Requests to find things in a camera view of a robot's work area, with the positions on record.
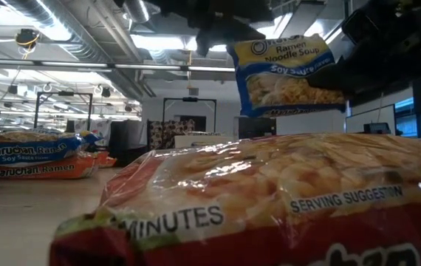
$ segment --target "table surface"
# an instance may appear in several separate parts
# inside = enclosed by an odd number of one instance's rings
[[[94,210],[119,170],[101,169],[83,180],[0,180],[0,266],[47,265],[58,225]]]

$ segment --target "ramen noodle soup package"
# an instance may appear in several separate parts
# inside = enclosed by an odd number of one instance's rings
[[[34,131],[0,133],[0,166],[30,166],[77,154],[99,138],[90,132],[48,134]]]
[[[152,151],[61,224],[51,266],[420,266],[421,140],[300,134]]]
[[[98,168],[92,154],[79,152],[64,160],[25,167],[0,166],[0,179],[39,180],[39,179],[79,179],[90,177]]]
[[[319,36],[239,42],[233,57],[242,115],[275,117],[339,109],[342,92],[311,87],[306,77],[335,62]]]

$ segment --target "blue packaging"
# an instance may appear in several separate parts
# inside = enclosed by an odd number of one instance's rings
[[[241,115],[276,117],[327,109],[345,111],[342,92],[311,87],[306,78],[335,62],[319,36],[243,41],[228,47]]]
[[[28,166],[62,160],[99,139],[90,132],[62,135],[27,131],[1,133],[0,166]]]

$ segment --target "red packaging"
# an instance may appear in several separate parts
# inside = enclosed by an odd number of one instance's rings
[[[421,140],[300,134],[151,152],[50,265],[421,265]]]
[[[0,179],[78,179],[97,170],[95,159],[86,152],[63,160],[26,167],[0,166]]]
[[[109,157],[108,151],[97,152],[97,164],[99,168],[108,168],[114,166],[117,159]]]

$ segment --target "metal frame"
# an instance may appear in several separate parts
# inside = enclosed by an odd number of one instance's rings
[[[46,99],[41,100],[42,95],[48,95]],[[58,95],[58,96],[67,96],[67,97],[73,97],[75,95],[85,95],[89,96],[89,113],[87,115],[87,130],[91,129],[91,113],[92,113],[92,93],[82,93],[82,92],[37,92],[36,94],[36,106],[35,106],[35,120],[33,122],[33,128],[36,129],[36,126],[38,124],[38,110],[40,109],[40,105],[43,104],[44,101],[46,101],[48,98],[50,98],[52,95]]]
[[[195,101],[193,100],[186,100],[186,98],[164,98],[163,99],[163,119],[162,122],[165,122],[165,113],[166,113],[166,102],[168,100],[182,100],[183,102],[186,103],[198,103],[200,101],[210,101],[213,102],[214,104],[214,109],[213,109],[213,131],[216,131],[216,124],[217,124],[217,100],[216,99],[198,99],[198,98],[193,98]]]

